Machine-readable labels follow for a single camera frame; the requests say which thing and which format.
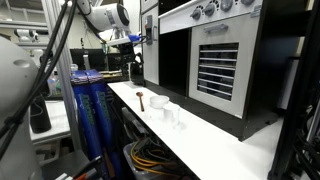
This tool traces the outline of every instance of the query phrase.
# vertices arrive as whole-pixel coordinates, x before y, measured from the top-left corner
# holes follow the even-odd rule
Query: bundle of wires
[[[154,143],[151,138],[136,142],[131,148],[130,156],[137,169],[155,174],[180,177],[180,175],[174,174],[175,172],[169,168],[176,166],[172,161],[173,158],[166,153],[159,143]],[[151,169],[156,166],[161,166],[166,169],[166,171]]]
[[[54,45],[55,39],[58,35],[58,31],[59,31],[60,25],[62,23],[64,14],[67,10],[68,1],[69,0],[66,0],[64,5],[62,6],[62,9],[61,9],[61,12],[58,16],[56,25],[52,31],[50,41],[49,41],[48,46],[46,48],[46,51],[43,55],[43,61],[41,63],[38,74],[37,74],[36,79],[32,85],[32,88],[29,92],[28,97],[19,106],[18,110],[11,117],[8,117],[4,121],[4,126],[0,127],[0,140],[5,137],[3,143],[1,144],[1,147],[0,147],[0,161],[3,157],[3,155],[5,154],[8,146],[10,145],[14,135],[16,134],[19,125],[23,123],[23,117],[26,114],[30,104],[33,102],[33,99],[39,94],[40,89],[47,82],[47,79],[49,78],[50,74],[54,70],[56,64],[58,63],[61,52],[62,52],[63,47],[65,45],[65,42],[67,40],[69,31],[70,31],[70,27],[72,25],[72,21],[73,21],[73,17],[74,17],[76,5],[77,5],[77,0],[72,0],[72,6],[71,6],[70,14],[68,17],[68,21],[66,23],[64,32],[62,34],[59,46],[56,49],[54,57],[50,61],[50,65],[48,63],[49,62],[49,54],[53,48],[53,45]]]
[[[145,39],[147,39],[147,36],[141,36],[140,41],[139,41],[138,43],[135,43],[135,44],[133,45],[133,47],[137,46],[138,44],[146,43],[147,41],[143,41],[143,40],[145,40]]]

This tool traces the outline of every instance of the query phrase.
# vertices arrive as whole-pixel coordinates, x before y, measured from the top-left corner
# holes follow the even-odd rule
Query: white cup
[[[163,106],[164,120],[171,122],[173,128],[176,128],[180,123],[179,113],[180,106],[177,104],[170,103]]]

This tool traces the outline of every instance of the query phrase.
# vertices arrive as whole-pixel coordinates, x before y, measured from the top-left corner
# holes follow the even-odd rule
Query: handle
[[[143,104],[142,104],[142,99],[141,99],[141,96],[139,97],[140,99],[140,107],[141,107],[141,111],[144,112],[144,107],[143,107]]]
[[[227,31],[229,28],[226,24],[219,24],[216,26],[206,27],[203,29],[205,33],[211,33],[211,32],[219,32],[219,31]]]
[[[152,40],[153,40],[153,41],[157,41],[158,39],[155,38],[154,29],[158,29],[158,27],[157,27],[157,26],[153,26],[153,30],[152,30]]]
[[[144,63],[144,61],[143,61],[143,58],[142,58],[142,54],[141,53],[137,53],[136,54],[136,57],[139,57],[139,59],[140,59],[140,64],[143,64]]]
[[[80,176],[82,176],[86,172],[90,171],[91,169],[100,166],[101,163],[102,163],[102,157],[101,156],[98,156],[98,157],[94,158],[92,161],[90,161],[88,164],[86,164],[78,173],[73,175],[73,178],[74,179],[79,178]]]

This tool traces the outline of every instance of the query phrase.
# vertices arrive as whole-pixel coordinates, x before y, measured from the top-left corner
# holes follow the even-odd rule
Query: cable
[[[156,171],[156,170],[153,170],[153,169],[144,168],[144,167],[140,167],[140,166],[137,166],[137,165],[134,165],[134,167],[136,167],[136,168],[138,168],[138,169],[141,169],[141,170],[143,170],[143,171],[148,171],[148,172],[155,173],[155,174],[161,174],[161,175],[167,175],[167,176],[174,176],[174,177],[181,177],[181,176],[176,175],[176,174],[170,174],[170,173],[165,173],[165,172],[161,172],[161,171]]]
[[[113,33],[114,33],[114,29],[112,30],[112,34],[111,34],[111,36],[110,36],[109,41],[111,41],[111,39],[112,39],[112,37],[113,37]]]
[[[148,153],[150,156],[153,156],[153,157],[155,157],[155,158],[158,158],[158,159],[161,159],[161,160],[164,160],[164,161],[170,161],[170,159],[166,159],[166,158],[157,156],[157,155],[155,155],[155,154],[152,154],[148,149],[147,149],[147,153]]]
[[[41,76],[42,76],[42,72],[44,72],[45,70],[45,67],[47,65],[47,62],[49,60],[48,56],[53,48],[53,45],[55,43],[55,39],[57,38],[57,35],[58,35],[58,31],[60,29],[60,24],[62,23],[62,20],[63,20],[63,17],[64,17],[64,14],[65,12],[67,11],[67,8],[68,8],[68,1],[69,0],[66,0],[64,5],[62,6],[62,9],[61,9],[61,12],[58,16],[58,19],[57,19],[57,22],[56,22],[56,26],[54,27],[53,31],[52,31],[52,35],[50,37],[50,40],[49,40],[49,43],[48,43],[48,46],[47,46],[47,49],[43,55],[43,59],[44,61],[41,63],[41,66],[40,66],[40,69],[39,69],[39,73],[37,74],[37,77],[34,81],[34,85],[36,83],[38,83],[38,81],[40,80]]]
[[[143,43],[146,43],[147,41],[143,41],[147,38],[147,36],[141,36],[141,40],[138,42],[138,43],[135,43],[133,45],[133,47],[137,46],[138,44],[143,44]]]
[[[16,134],[18,130],[19,124],[15,124],[9,131],[6,139],[3,141],[1,148],[0,148],[0,160],[2,159],[4,153],[9,147],[9,144],[11,143],[11,140],[13,139],[14,135]]]
[[[32,114],[32,115],[30,115],[30,117],[40,116],[40,115],[43,113],[43,109],[41,108],[41,106],[39,106],[39,105],[37,104],[36,101],[34,101],[33,103],[34,103],[34,105],[35,105],[38,109],[40,109],[40,112],[39,112],[38,114]]]
[[[133,161],[141,166],[145,166],[145,167],[154,167],[154,166],[157,166],[157,165],[175,165],[173,162],[171,162],[171,160],[169,159],[166,159],[165,158],[165,162],[160,162],[160,161],[154,161],[154,160],[150,160],[150,158],[147,158],[143,152],[143,148],[148,146],[148,140],[147,142],[145,143],[145,145],[140,148],[139,150],[137,150],[137,152],[134,152],[134,149],[136,148],[136,146],[140,143],[141,141],[138,141],[132,148],[131,148],[131,152],[130,152],[130,156],[131,158],[133,159]]]
[[[86,39],[88,39],[90,47],[92,48],[90,37],[88,36],[88,29],[86,27],[84,27],[84,29],[85,29],[85,32],[84,32],[83,44],[85,44]]]
[[[3,157],[6,149],[8,148],[12,138],[14,137],[19,125],[23,122],[23,116],[26,113],[29,105],[31,104],[31,102],[33,100],[33,98],[38,94],[38,92],[39,92],[40,88],[42,87],[42,85],[47,81],[47,79],[49,78],[50,74],[52,73],[53,69],[55,68],[55,66],[56,66],[56,64],[57,64],[57,62],[58,62],[58,60],[60,58],[60,54],[61,54],[61,52],[63,50],[63,47],[64,47],[64,44],[65,44],[65,42],[67,40],[67,36],[69,34],[69,30],[70,30],[70,27],[71,27],[71,24],[72,24],[72,21],[73,21],[73,17],[74,17],[74,14],[75,14],[75,9],[76,9],[76,4],[77,4],[77,0],[72,0],[72,6],[71,6],[71,10],[70,10],[70,15],[68,17],[68,21],[67,21],[67,24],[66,24],[66,28],[65,28],[65,30],[63,32],[61,41],[60,41],[59,46],[58,46],[58,48],[56,50],[55,56],[52,59],[52,63],[50,64],[50,67],[47,69],[46,72],[44,72],[44,71],[39,71],[38,72],[38,75],[37,75],[38,79],[41,78],[40,77],[41,74],[44,74],[44,76],[42,76],[42,78],[40,80],[38,80],[38,82],[35,81],[35,83],[34,83],[35,88],[30,90],[31,92],[30,92],[27,100],[24,101],[24,103],[19,107],[19,109],[16,111],[16,113],[12,117],[9,117],[9,118],[7,118],[5,120],[4,126],[0,130],[0,139],[9,131],[6,139],[4,140],[4,142],[2,143],[1,148],[0,148],[0,160],[2,159],[2,157]],[[64,12],[62,11],[59,14],[58,20],[60,19],[61,16],[63,18],[64,13],[65,13],[65,11]],[[58,23],[58,21],[57,21],[54,30],[56,30],[57,26],[58,26],[58,28],[60,27],[61,22]],[[52,41],[55,40],[54,37],[56,37],[56,35],[57,34],[52,34],[52,37],[51,37]],[[48,57],[45,57],[44,58],[44,62],[47,62],[47,61],[48,61]]]

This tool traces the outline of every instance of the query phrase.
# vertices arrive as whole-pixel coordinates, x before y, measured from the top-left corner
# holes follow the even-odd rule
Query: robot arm
[[[92,7],[88,0],[78,0],[77,7],[94,33],[115,29],[126,32],[129,30],[129,15],[120,4],[114,3],[99,7]]]

